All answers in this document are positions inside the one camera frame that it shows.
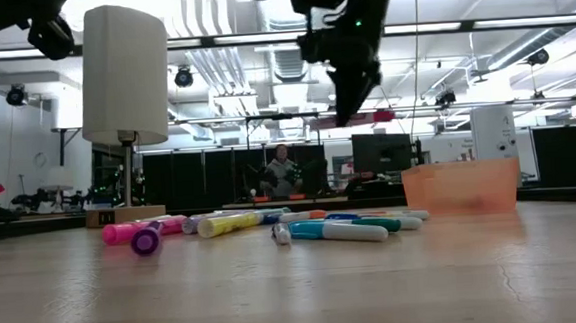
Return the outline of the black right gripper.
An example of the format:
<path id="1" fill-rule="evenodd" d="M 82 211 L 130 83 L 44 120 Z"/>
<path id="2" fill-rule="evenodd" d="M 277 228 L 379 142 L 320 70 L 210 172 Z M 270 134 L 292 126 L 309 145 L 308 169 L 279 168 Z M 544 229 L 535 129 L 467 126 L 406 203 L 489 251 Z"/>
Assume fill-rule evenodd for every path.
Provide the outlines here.
<path id="1" fill-rule="evenodd" d="M 347 0 L 345 11 L 327 28 L 297 38 L 302 60 L 334 68 L 336 126 L 345 127 L 381 82 L 378 49 L 390 0 Z"/>

